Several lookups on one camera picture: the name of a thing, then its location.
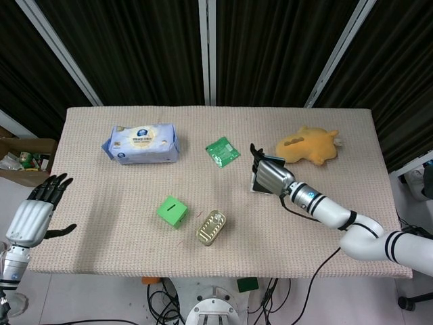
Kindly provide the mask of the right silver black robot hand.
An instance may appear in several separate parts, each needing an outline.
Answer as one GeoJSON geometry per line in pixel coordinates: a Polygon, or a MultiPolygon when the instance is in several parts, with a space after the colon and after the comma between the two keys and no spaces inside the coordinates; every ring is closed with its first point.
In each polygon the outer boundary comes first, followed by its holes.
{"type": "Polygon", "coordinates": [[[289,186],[296,180],[294,174],[285,168],[285,160],[267,156],[262,148],[257,150],[254,144],[250,144],[250,151],[253,155],[252,172],[255,181],[268,192],[285,196],[289,186]]]}

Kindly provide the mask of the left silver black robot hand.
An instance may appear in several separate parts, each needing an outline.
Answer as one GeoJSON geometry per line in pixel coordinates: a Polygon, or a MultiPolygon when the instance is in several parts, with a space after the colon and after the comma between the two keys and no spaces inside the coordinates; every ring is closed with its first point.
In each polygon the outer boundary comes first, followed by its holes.
{"type": "Polygon", "coordinates": [[[66,188],[73,178],[66,173],[52,175],[36,186],[16,211],[6,233],[10,244],[24,248],[33,248],[43,240],[66,236],[75,230],[72,223],[61,230],[49,230],[53,213],[62,199],[66,188]]]}

